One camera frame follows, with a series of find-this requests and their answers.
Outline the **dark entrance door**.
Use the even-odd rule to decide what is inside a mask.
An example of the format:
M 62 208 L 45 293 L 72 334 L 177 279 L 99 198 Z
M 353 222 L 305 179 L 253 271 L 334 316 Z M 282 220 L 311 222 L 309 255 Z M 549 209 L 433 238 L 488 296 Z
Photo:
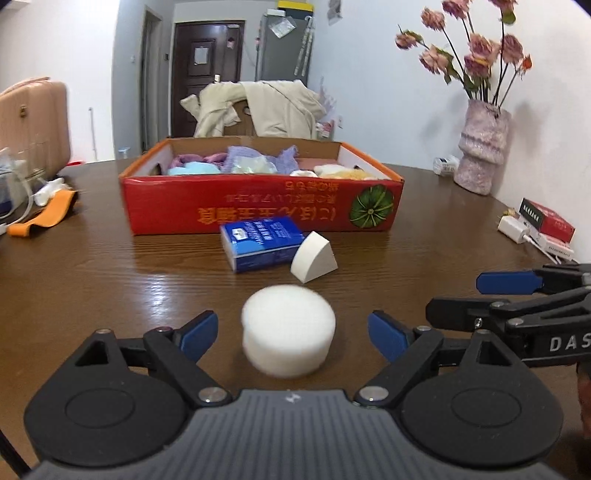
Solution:
M 240 79 L 245 21 L 177 23 L 174 27 L 170 135 L 191 137 L 197 120 L 180 101 L 215 81 Z

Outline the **white yellow plush sheep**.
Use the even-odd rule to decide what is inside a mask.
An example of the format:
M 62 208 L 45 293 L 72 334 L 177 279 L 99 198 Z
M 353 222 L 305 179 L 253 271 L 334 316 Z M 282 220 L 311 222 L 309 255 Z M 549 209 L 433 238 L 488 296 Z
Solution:
M 348 168 L 339 164 L 317 165 L 311 170 L 294 170 L 290 177 L 321 178 L 338 180 L 367 181 L 377 177 L 359 168 Z

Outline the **blue tissue pack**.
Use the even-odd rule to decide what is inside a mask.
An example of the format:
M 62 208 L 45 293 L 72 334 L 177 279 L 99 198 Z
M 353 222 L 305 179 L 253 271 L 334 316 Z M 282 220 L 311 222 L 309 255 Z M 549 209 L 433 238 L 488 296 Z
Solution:
M 304 233 L 289 217 L 240 220 L 221 226 L 221 245 L 235 273 L 290 263 Z

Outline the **yellow box on refrigerator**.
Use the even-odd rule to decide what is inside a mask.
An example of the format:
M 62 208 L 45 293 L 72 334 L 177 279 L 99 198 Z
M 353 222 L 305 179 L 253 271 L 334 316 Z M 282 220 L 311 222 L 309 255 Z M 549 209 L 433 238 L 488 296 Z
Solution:
M 304 12 L 312 12 L 315 10 L 311 3 L 304 1 L 279 0 L 277 1 L 277 7 L 280 9 L 290 9 Z

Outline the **pink textured vase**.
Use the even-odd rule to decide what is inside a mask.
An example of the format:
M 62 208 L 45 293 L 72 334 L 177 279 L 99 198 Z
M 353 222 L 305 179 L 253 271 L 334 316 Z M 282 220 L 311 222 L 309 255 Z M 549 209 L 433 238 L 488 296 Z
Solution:
M 454 174 L 457 185 L 474 194 L 490 194 L 497 169 L 507 158 L 511 114 L 471 99 L 458 148 L 462 158 Z

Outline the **beige coat on chair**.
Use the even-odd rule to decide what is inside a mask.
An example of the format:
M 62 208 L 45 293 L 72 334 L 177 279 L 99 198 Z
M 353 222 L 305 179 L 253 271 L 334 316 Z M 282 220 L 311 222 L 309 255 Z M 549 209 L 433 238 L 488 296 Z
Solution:
M 242 123 L 240 102 L 249 108 L 253 134 L 259 137 L 315 138 L 315 126 L 327 114 L 321 96 L 300 80 L 211 83 L 179 105 L 197 120 L 193 136 L 208 138 Z

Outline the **purple folded cloth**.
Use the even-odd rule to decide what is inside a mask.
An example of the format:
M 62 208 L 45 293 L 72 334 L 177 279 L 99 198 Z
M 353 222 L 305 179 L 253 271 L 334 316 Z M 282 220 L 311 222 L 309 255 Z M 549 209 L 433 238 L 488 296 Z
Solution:
M 225 152 L 215 153 L 208 156 L 201 156 L 192 153 L 180 154 L 173 158 L 169 168 L 183 167 L 185 164 L 191 162 L 208 163 L 213 164 L 218 168 L 221 168 L 226 158 L 228 158 L 228 154 L 226 154 Z

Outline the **red orange cardboard box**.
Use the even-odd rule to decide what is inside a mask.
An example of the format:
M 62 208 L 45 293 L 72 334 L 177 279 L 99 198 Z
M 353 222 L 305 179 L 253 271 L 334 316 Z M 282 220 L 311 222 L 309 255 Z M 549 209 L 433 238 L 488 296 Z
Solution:
M 273 157 L 294 146 L 305 168 L 337 164 L 370 177 L 167 173 L 181 154 L 207 156 L 230 146 Z M 119 182 L 136 235 L 215 233 L 225 223 L 281 216 L 290 217 L 304 231 L 388 231 L 405 185 L 402 176 L 349 144 L 274 137 L 165 139 L 128 166 Z

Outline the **white medicine bottle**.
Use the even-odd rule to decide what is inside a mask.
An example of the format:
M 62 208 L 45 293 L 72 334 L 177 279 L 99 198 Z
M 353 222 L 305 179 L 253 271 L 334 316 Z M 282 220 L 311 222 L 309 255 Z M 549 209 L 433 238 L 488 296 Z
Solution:
M 433 172 L 442 177 L 453 177 L 460 165 L 460 160 L 450 155 L 448 157 L 436 157 L 433 161 Z

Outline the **white wedge sponge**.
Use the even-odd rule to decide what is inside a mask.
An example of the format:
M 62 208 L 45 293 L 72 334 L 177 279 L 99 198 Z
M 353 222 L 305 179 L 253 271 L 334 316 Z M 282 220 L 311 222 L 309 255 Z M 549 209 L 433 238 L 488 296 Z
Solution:
M 328 275 L 339 268 L 331 242 L 313 231 L 295 252 L 290 273 L 305 284 Z

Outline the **white power adapter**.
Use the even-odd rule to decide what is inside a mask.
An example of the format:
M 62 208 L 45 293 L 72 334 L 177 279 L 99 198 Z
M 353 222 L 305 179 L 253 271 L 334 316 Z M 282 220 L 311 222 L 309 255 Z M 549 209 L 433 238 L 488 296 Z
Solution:
M 546 252 L 536 241 L 529 235 L 528 227 L 520 220 L 511 215 L 504 215 L 499 220 L 497 231 L 505 235 L 516 244 L 530 244 L 534 246 L 540 253 L 542 253 L 553 264 L 560 265 L 560 261 Z

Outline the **grey refrigerator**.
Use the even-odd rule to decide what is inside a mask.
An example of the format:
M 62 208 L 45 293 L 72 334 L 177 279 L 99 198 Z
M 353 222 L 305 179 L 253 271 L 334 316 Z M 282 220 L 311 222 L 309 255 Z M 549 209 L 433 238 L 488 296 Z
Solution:
M 263 15 L 256 47 L 256 81 L 295 81 L 308 84 L 314 16 L 287 11 Z

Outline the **light blue cloth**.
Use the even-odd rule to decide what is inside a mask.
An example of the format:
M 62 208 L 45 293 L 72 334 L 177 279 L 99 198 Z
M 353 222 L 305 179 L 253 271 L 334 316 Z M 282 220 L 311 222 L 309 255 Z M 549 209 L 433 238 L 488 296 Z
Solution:
M 207 162 L 188 162 L 179 164 L 168 169 L 168 176 L 191 176 L 191 175 L 217 175 L 221 170 L 215 165 Z

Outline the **white round sponge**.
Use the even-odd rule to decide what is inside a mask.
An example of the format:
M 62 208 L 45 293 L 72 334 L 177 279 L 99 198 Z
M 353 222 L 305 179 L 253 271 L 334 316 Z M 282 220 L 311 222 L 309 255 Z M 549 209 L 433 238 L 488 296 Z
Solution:
M 242 307 L 242 349 L 263 374 L 300 378 L 325 363 L 335 326 L 335 312 L 320 294 L 295 285 L 270 286 Z

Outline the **purple knitted cloth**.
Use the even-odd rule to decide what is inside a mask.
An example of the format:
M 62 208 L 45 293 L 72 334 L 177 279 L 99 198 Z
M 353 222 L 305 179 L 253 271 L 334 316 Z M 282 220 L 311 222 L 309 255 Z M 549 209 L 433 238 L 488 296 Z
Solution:
M 297 147 L 294 145 L 276 156 L 260 153 L 250 147 L 230 146 L 221 173 L 290 175 L 300 169 L 296 155 Z

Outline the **pink suitcase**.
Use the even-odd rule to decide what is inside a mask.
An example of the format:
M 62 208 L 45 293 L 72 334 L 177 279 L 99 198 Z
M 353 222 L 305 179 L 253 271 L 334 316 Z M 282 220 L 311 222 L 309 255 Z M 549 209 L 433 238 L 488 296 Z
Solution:
M 1 146 L 30 173 L 55 177 L 71 159 L 66 85 L 48 77 L 21 81 L 1 93 Z

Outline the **red cigarette box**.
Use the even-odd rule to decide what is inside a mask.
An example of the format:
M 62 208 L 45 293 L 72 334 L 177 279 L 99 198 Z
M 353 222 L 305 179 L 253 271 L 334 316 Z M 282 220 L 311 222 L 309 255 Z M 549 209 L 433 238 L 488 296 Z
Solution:
M 527 198 L 522 199 L 519 213 L 541 234 L 564 243 L 570 243 L 575 235 L 575 227 L 557 212 Z

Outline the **brown wooden chair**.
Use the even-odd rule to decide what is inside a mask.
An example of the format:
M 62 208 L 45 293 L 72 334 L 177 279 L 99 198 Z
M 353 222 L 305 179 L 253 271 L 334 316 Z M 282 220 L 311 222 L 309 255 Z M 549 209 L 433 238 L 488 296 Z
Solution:
M 256 137 L 256 128 L 254 128 L 252 122 L 249 103 L 246 100 L 242 100 L 233 104 L 232 107 L 238 115 L 239 122 L 235 125 L 225 127 L 223 134 L 232 137 Z

